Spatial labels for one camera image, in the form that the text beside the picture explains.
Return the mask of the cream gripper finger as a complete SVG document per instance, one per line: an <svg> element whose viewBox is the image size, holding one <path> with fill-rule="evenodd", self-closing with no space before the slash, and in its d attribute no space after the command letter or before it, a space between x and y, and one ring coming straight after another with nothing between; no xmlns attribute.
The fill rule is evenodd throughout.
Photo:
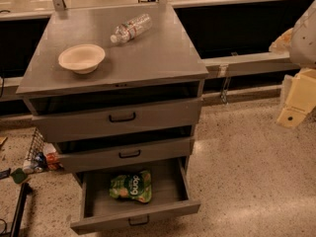
<svg viewBox="0 0 316 237"><path fill-rule="evenodd" d="M276 123L287 128L300 125L316 107L316 70L303 68L285 75L281 88L281 110Z"/></svg>

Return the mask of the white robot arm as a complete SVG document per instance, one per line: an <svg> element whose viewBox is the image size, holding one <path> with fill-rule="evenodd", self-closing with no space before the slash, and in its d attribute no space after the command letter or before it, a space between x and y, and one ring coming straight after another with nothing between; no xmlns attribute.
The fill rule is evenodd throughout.
<svg viewBox="0 0 316 237"><path fill-rule="evenodd" d="M282 109L276 123L297 127L316 107L316 1L269 47L273 53L288 53L293 64L300 67L294 76L282 82Z"/></svg>

